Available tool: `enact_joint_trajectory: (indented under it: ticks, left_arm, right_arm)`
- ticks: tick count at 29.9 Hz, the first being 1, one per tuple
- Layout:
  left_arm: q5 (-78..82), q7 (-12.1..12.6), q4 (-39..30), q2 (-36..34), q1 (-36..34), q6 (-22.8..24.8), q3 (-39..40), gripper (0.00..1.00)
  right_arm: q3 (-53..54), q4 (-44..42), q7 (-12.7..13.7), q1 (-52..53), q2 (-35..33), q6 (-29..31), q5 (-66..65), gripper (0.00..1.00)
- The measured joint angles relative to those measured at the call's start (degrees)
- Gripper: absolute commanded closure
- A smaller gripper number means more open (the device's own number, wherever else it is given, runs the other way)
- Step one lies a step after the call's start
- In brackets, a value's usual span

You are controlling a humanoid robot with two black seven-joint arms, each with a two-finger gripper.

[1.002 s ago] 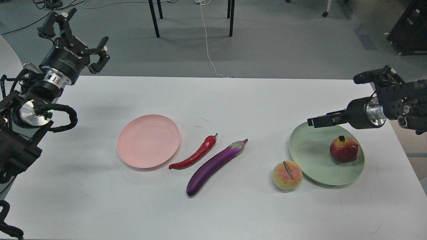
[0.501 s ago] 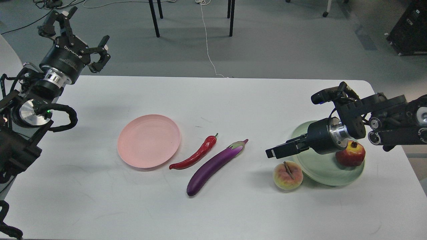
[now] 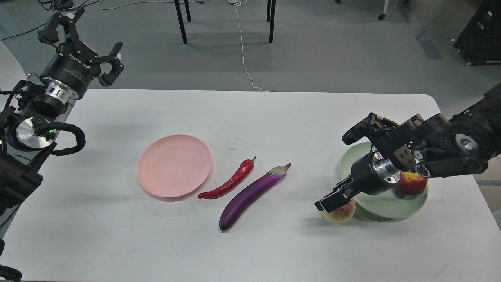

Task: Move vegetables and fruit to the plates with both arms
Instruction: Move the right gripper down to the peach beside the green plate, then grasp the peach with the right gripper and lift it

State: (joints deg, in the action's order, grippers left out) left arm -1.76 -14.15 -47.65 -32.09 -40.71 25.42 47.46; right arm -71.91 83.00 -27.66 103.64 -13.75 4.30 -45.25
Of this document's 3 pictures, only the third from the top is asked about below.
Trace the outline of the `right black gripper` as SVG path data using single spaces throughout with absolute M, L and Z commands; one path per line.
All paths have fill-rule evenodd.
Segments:
M 351 166 L 351 176 L 337 183 L 331 193 L 314 203 L 319 212 L 333 212 L 359 193 L 379 195 L 400 184 L 401 172 L 380 152 L 371 152 Z

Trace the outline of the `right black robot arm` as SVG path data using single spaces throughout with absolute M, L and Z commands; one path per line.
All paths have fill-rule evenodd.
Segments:
M 348 177 L 315 202 L 319 211 L 333 212 L 359 193 L 379 195 L 401 182 L 401 173 L 424 178 L 474 175 L 500 154 L 501 86 L 460 114 L 423 119 L 417 114 L 402 124 L 370 113 L 342 137 L 346 145 L 366 137 L 371 151 L 353 162 Z

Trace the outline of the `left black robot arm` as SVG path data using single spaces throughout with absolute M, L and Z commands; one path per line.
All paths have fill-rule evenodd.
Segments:
M 7 95 L 1 112 L 1 236 L 19 207 L 43 181 L 39 170 L 49 156 L 80 152 L 85 134 L 66 123 L 77 100 L 81 100 L 94 79 L 110 86 L 124 70 L 120 59 L 122 42 L 100 56 L 77 33 L 76 23 L 83 7 L 63 14 L 56 12 L 39 30 L 41 43 L 53 46 L 54 57 L 41 74 L 40 84 L 25 78 Z

